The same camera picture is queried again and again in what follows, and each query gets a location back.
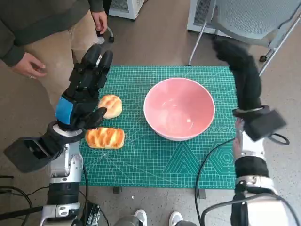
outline wheel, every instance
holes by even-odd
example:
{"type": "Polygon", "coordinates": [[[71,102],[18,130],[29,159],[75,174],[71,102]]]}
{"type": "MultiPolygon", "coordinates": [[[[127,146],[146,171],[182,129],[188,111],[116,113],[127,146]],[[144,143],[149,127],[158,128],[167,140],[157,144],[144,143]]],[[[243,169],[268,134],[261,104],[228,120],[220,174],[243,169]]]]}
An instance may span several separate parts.
{"type": "Polygon", "coordinates": [[[267,56],[265,56],[265,55],[263,55],[263,56],[261,56],[260,58],[259,58],[259,62],[260,63],[264,63],[264,62],[266,62],[267,61],[267,56]]]}
{"type": "Polygon", "coordinates": [[[119,194],[122,192],[122,187],[113,187],[113,194],[119,194]]]}
{"type": "Polygon", "coordinates": [[[114,37],[111,37],[111,36],[110,36],[110,37],[109,37],[109,42],[110,42],[110,43],[113,43],[114,41],[115,41],[114,37]]]}

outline cutting mat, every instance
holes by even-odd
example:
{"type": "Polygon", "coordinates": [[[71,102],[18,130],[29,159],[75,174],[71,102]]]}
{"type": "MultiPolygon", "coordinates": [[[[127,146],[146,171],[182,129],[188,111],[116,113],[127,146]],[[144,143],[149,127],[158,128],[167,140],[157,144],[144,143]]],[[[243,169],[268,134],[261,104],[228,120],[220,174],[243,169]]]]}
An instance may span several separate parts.
{"type": "MultiPolygon", "coordinates": [[[[220,143],[234,137],[235,83],[228,67],[113,66],[99,97],[114,94],[123,103],[122,114],[106,120],[104,127],[122,128],[122,149],[91,149],[82,140],[80,150],[92,186],[143,186],[193,188],[201,162],[220,143]],[[184,77],[202,84],[215,102],[215,118],[200,136],[184,142],[161,138],[147,124],[144,98],[156,83],[184,77]]],[[[216,150],[201,174],[203,189],[233,189],[232,143],[216,150]]]]}

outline bread loaf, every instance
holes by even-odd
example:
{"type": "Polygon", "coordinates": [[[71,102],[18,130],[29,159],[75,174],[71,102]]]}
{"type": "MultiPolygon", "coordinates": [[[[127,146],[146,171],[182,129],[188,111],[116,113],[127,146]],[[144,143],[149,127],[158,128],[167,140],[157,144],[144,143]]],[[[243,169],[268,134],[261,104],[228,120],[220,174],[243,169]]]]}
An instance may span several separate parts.
{"type": "Polygon", "coordinates": [[[124,140],[125,134],[122,129],[97,128],[86,133],[86,142],[91,148],[122,148],[124,140]]]}
{"type": "Polygon", "coordinates": [[[122,112],[122,102],[118,96],[106,95],[102,97],[98,103],[98,108],[106,107],[107,112],[104,115],[105,119],[112,119],[119,116],[122,112]]]}

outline black cable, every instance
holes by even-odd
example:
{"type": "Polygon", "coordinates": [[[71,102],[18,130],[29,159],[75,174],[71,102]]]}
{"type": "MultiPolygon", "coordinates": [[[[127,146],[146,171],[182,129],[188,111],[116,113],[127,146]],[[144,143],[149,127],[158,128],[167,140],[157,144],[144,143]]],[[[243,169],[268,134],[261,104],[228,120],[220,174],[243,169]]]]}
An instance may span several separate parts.
{"type": "Polygon", "coordinates": [[[85,211],[84,224],[86,224],[88,220],[87,204],[88,204],[88,197],[89,197],[89,181],[88,181],[88,174],[85,165],[83,165],[83,171],[84,171],[85,183],[86,183],[86,198],[85,198],[85,206],[84,206],[84,211],[85,211]]]}
{"type": "MultiPolygon", "coordinates": [[[[28,202],[30,208],[32,208],[32,202],[31,202],[30,198],[29,198],[29,197],[25,194],[25,192],[22,191],[21,189],[19,189],[19,188],[17,188],[17,187],[13,187],[13,186],[0,186],[0,189],[10,189],[10,190],[15,190],[15,191],[21,193],[22,196],[27,200],[27,202],[28,202]]],[[[24,220],[23,220],[21,226],[24,226],[24,225],[26,224],[26,222],[27,222],[27,220],[28,220],[28,217],[29,217],[29,214],[27,214],[27,215],[25,216],[25,218],[24,218],[24,220]]]]}
{"type": "Polygon", "coordinates": [[[209,156],[211,155],[211,153],[216,150],[217,148],[219,148],[220,146],[223,146],[229,142],[231,142],[233,139],[230,139],[230,140],[227,140],[221,144],[219,144],[218,146],[216,146],[215,148],[211,149],[211,151],[209,151],[208,155],[205,157],[204,161],[202,162],[201,164],[201,167],[199,168],[199,171],[198,171],[198,176],[197,176],[197,180],[196,180],[196,186],[195,186],[195,190],[194,190],[194,202],[195,202],[195,205],[196,205],[196,210],[197,210],[197,215],[198,215],[198,221],[201,223],[201,217],[200,217],[200,214],[199,214],[199,210],[198,210],[198,200],[197,200],[197,194],[198,194],[198,182],[199,182],[199,179],[200,179],[200,176],[201,176],[201,172],[202,172],[202,169],[203,169],[203,166],[204,164],[206,163],[207,159],[209,158],[209,156]]]}
{"type": "Polygon", "coordinates": [[[254,200],[254,199],[257,199],[257,198],[260,198],[260,197],[272,197],[272,198],[275,198],[277,200],[280,200],[282,201],[287,207],[288,209],[291,211],[292,213],[292,216],[293,218],[295,219],[295,222],[296,222],[296,225],[297,226],[300,226],[300,222],[297,218],[297,214],[296,212],[293,210],[293,208],[291,207],[291,205],[287,202],[287,200],[285,200],[285,198],[279,196],[279,195],[275,195],[275,194],[270,194],[270,193],[261,193],[261,194],[256,194],[256,195],[253,195],[253,196],[250,196],[250,197],[247,197],[247,198],[244,198],[244,199],[240,199],[240,200],[232,200],[232,201],[227,201],[227,202],[221,202],[221,203],[218,203],[218,204],[215,204],[213,206],[210,206],[208,208],[206,208],[203,212],[202,212],[202,217],[201,217],[201,221],[200,221],[200,225],[201,226],[205,226],[205,215],[216,209],[216,208],[219,208],[219,207],[223,207],[223,206],[228,206],[228,205],[232,205],[232,204],[235,204],[235,203],[242,203],[242,202],[246,202],[246,201],[250,201],[250,200],[254,200]]]}
{"type": "Polygon", "coordinates": [[[279,144],[279,145],[289,145],[290,144],[289,139],[287,139],[285,136],[283,136],[279,133],[273,133],[272,135],[268,136],[268,139],[270,139],[271,141],[273,141],[273,142],[275,142],[276,144],[279,144]],[[284,140],[284,142],[275,139],[273,136],[280,137],[281,139],[284,140]]]}
{"type": "MultiPolygon", "coordinates": [[[[27,194],[26,196],[33,195],[34,193],[38,192],[39,190],[42,190],[42,189],[45,189],[45,188],[49,188],[49,186],[47,186],[47,187],[40,187],[40,188],[38,188],[37,190],[35,190],[35,191],[33,191],[33,192],[27,194]]],[[[10,193],[10,194],[12,194],[12,195],[17,195],[17,196],[23,196],[22,194],[17,194],[17,193],[11,192],[11,191],[2,191],[2,192],[10,193]]]]}

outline khaki pants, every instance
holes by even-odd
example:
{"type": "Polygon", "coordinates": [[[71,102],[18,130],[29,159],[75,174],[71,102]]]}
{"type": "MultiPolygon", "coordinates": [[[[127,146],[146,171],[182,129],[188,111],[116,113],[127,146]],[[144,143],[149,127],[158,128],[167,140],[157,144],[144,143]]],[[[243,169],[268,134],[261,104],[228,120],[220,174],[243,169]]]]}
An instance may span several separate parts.
{"type": "Polygon", "coordinates": [[[86,51],[97,43],[95,24],[90,11],[67,31],[54,33],[39,41],[25,45],[31,53],[46,66],[47,75],[38,78],[46,88],[54,109],[62,93],[69,86],[74,62],[80,62],[86,51]]]}

